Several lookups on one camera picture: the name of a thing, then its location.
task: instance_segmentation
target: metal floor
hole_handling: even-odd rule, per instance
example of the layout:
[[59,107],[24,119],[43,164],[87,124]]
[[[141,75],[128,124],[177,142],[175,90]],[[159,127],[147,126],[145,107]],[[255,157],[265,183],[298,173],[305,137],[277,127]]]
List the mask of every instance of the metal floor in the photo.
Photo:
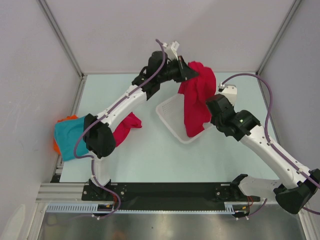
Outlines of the metal floor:
[[38,240],[306,239],[299,217],[278,205],[266,205],[249,220],[238,221],[222,214],[151,213],[119,213],[99,221],[91,217],[67,221],[74,216],[46,213]]

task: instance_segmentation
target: white connector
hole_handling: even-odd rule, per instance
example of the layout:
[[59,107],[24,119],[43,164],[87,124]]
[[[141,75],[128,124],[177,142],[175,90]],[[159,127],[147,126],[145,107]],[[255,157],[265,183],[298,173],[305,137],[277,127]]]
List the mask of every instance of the white connector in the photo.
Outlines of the white connector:
[[180,44],[177,41],[173,41],[169,45],[167,45],[164,42],[162,45],[165,48],[164,51],[168,55],[168,58],[170,60],[178,59],[177,50],[178,50]]

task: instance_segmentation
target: cable clip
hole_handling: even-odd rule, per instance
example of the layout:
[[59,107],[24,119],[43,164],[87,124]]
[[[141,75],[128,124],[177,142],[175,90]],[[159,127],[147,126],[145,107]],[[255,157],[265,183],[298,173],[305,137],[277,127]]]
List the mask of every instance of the cable clip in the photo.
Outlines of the cable clip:
[[268,146],[270,146],[271,144],[274,144],[275,142],[273,140],[268,141],[266,144],[268,144]]

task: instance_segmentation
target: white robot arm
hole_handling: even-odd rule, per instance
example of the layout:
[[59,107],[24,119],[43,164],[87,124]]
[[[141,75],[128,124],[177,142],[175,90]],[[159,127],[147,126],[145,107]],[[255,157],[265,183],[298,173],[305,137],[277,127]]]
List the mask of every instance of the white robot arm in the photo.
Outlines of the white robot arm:
[[[206,105],[211,112],[211,123],[227,137],[232,136],[254,151],[279,177],[275,180],[259,179],[246,174],[239,175],[231,184],[238,186],[246,196],[259,196],[276,200],[281,207],[292,214],[297,214],[315,194],[317,187],[303,174],[320,181],[320,170],[311,171],[298,162],[270,136],[267,141],[265,129],[250,112],[234,111],[237,88],[234,85],[219,86],[219,93],[207,99]],[[271,146],[273,144],[292,164],[281,157]]]

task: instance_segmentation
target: red cloth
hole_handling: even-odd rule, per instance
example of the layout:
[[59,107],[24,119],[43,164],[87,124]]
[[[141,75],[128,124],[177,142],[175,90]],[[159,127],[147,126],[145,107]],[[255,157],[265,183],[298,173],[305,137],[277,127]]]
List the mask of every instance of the red cloth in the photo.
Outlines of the red cloth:
[[133,112],[123,119],[113,132],[116,147],[118,147],[126,139],[131,128],[142,128],[141,120],[137,118]]
[[184,94],[184,125],[188,137],[194,137],[204,130],[203,124],[211,120],[206,99],[216,93],[217,83],[214,72],[200,62],[189,62],[188,66],[199,76],[182,82],[178,93]]

